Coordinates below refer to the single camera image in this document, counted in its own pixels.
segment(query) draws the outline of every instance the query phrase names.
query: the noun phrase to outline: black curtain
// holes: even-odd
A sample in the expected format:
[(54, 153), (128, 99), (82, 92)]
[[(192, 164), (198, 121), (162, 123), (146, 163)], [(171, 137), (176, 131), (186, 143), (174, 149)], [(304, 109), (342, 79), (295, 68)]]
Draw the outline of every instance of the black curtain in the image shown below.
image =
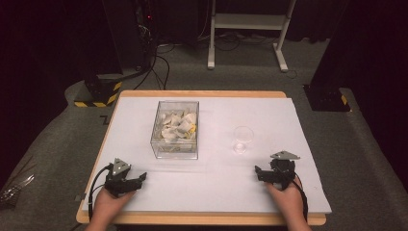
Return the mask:
[(327, 90), (334, 86), (352, 89), (372, 134), (405, 189), (408, 32), (403, 22), (407, 12), (408, 2), (404, 0), (349, 1), (311, 83)]
[(332, 38), (348, 0), (297, 0), (286, 38), (310, 42)]
[(37, 135), (66, 107), (65, 89), (82, 80), (64, 16), (61, 1), (0, 3), (0, 187)]

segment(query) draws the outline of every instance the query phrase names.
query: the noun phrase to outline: white table surface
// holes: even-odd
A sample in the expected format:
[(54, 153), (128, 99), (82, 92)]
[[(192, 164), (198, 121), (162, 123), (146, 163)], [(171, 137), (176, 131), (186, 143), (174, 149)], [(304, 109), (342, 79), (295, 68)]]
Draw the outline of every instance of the white table surface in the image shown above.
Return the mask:
[[(150, 137), (158, 102), (165, 100), (199, 101), (198, 160), (155, 158)], [(237, 126), (248, 126), (255, 134), (243, 154), (232, 149)], [(290, 98), (121, 97), (89, 180), (119, 158), (132, 165), (127, 179), (147, 172), (125, 211), (277, 213), (254, 166), (270, 169), (269, 156), (282, 150), (301, 158), (295, 171), (309, 213), (331, 213)], [(95, 186), (104, 183), (105, 175)], [(87, 203), (82, 209), (88, 210)]]

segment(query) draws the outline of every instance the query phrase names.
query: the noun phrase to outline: transparent container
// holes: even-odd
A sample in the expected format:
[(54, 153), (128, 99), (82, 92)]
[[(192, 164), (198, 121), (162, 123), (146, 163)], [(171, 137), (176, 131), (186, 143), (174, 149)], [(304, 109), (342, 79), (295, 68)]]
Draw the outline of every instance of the transparent container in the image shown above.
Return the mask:
[(160, 101), (150, 143), (158, 159), (198, 159), (197, 101)]

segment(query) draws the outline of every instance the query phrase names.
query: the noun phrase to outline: metal stand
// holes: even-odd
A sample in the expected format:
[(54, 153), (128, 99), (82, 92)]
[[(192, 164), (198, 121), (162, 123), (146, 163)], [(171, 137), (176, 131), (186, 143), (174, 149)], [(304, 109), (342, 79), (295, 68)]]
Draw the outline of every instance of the metal stand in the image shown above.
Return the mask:
[(281, 31), (279, 40), (273, 44), (273, 50), (279, 63), (281, 71), (287, 72), (285, 58), (282, 54), (282, 44), (291, 22), (292, 12), (296, 0), (291, 0), (288, 11), (285, 15), (264, 15), (264, 14), (235, 14), (216, 13), (216, 0), (213, 0), (211, 17), (210, 46), (208, 52), (208, 68), (216, 67), (215, 33), (216, 28), (230, 29), (253, 29), (253, 30), (276, 30)]

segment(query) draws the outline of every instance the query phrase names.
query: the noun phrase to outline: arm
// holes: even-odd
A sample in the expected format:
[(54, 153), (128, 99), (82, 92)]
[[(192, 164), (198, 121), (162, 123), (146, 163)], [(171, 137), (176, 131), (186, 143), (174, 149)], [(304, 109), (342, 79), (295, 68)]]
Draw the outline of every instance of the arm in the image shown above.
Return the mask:
[(303, 202), (299, 190), (291, 183), (284, 191), (279, 191), (270, 183), (265, 183), (270, 195), (281, 211), (289, 231), (310, 231), (312, 230), (303, 217)]
[(128, 192), (120, 198), (116, 198), (105, 188), (102, 188), (98, 196), (96, 196), (92, 220), (85, 230), (106, 230), (111, 221), (135, 193), (136, 191)]

